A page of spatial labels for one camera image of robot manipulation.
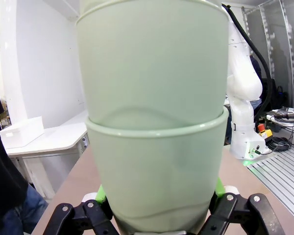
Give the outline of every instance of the bolt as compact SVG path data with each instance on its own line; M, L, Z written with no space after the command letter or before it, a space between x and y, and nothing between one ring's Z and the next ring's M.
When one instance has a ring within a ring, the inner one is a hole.
M254 201L255 201L255 202L259 202L259 201L260 201L260 197L258 197L258 196L254 196Z
M234 197L231 194L229 194L229 195L227 195L226 199L228 201L232 201L234 199Z

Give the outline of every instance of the white storage bin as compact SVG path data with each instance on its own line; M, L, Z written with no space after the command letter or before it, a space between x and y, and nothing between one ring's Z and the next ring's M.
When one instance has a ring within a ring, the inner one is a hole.
M5 149L24 147L44 133L42 117L30 118L0 131Z

